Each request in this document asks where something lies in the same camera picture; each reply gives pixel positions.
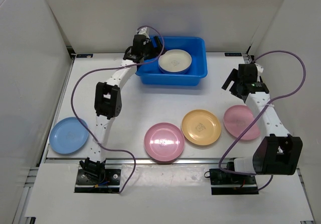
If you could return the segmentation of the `cream plate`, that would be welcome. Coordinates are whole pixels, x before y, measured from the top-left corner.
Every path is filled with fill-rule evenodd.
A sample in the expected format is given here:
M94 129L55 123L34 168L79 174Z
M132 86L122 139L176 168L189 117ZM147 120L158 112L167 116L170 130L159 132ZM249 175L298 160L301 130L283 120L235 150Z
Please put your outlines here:
M180 49L168 50L158 59L158 66L167 71L182 71L189 68L191 63L191 55Z

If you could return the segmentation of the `pink plate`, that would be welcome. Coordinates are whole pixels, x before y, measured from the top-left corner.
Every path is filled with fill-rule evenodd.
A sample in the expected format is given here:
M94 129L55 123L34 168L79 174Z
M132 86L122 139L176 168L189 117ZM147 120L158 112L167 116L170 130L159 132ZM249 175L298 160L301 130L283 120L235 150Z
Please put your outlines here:
M185 138L177 126L170 123L158 123L147 130L144 136L144 148L154 160L171 162L182 154L185 148Z
M254 116L249 107L245 105L234 105L228 108L223 117L224 126L234 137L238 137L254 120ZM257 124L241 138L250 141L258 138L261 132Z

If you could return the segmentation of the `purple plate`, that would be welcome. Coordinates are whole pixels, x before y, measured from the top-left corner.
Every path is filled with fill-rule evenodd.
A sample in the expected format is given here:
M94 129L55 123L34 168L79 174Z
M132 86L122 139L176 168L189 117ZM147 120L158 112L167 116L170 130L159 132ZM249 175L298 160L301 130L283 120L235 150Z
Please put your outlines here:
M187 73L189 71L189 68L186 68L186 69L184 69L182 71L167 71L167 70L165 70L165 69L163 69L161 67L159 67L159 69L164 74L185 74L185 73Z

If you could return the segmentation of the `yellow plate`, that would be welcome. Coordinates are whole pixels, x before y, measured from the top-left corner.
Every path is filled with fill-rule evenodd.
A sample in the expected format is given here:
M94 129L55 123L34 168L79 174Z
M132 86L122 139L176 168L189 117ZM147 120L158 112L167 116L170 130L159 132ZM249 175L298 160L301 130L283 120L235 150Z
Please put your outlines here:
M215 143L221 135L219 119L203 109L188 112L182 120L181 129L188 141L202 147Z

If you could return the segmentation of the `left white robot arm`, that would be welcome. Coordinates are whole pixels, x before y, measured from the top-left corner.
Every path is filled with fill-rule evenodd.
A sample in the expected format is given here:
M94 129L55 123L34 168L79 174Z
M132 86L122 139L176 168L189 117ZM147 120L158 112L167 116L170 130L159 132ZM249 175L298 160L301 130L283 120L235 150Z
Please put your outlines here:
M132 154L127 150L108 149L105 145L111 126L122 108L121 89L137 69L148 63L152 63L165 52L165 41L162 36L154 36L154 45L148 33L134 35L132 46L125 51L119 67L106 82L98 82L95 88L94 109L96 113L96 126L93 131L88 127L85 129L92 137L90 151L80 166L85 175L93 183L99 184L105 179L105 158L102 151L124 152Z

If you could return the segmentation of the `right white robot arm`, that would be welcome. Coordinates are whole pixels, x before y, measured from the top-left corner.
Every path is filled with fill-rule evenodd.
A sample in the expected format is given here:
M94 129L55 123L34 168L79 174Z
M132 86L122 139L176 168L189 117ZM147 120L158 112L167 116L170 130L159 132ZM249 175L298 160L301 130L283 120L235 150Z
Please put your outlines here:
M240 64L233 69L222 89L242 99L255 116L261 143L252 156L235 158L224 168L228 182L236 184L244 175L293 175L302 150L302 140L281 123L265 83L258 82L255 64Z

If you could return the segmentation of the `blue plastic bin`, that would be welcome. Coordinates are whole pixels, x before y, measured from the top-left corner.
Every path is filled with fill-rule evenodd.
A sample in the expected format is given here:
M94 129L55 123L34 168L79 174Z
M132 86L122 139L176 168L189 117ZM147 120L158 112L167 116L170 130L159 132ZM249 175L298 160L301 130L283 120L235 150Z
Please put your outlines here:
M180 49L188 52L192 57L191 66L185 73L163 73L158 62L140 66L136 75L144 84L196 86L206 77L207 59L205 42L199 37L164 37L165 49Z

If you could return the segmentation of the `blue plate front left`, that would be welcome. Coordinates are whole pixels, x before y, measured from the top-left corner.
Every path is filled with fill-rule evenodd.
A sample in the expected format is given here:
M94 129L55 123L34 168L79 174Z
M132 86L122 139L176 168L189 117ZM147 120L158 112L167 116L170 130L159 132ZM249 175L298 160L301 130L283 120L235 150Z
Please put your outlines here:
M49 135L49 144L58 154L72 154L81 149L87 142L89 133L85 127L87 123L75 117L68 117L59 121Z

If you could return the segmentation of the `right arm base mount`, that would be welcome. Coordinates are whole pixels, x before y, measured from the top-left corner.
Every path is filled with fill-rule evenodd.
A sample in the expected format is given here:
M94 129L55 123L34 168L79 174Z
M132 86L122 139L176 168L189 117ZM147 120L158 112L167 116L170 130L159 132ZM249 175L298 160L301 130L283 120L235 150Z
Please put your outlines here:
M247 175L227 173L219 168L209 169L204 173L204 177L210 180L212 195L255 195L259 193L251 157L231 159L224 169L244 172Z

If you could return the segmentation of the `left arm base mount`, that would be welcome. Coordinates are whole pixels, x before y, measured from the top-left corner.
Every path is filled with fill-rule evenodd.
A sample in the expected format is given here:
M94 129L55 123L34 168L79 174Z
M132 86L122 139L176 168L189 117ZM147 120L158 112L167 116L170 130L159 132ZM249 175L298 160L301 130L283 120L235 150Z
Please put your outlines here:
M75 193L118 193L121 169L106 168L105 162L93 162L89 158L80 161L76 176Z

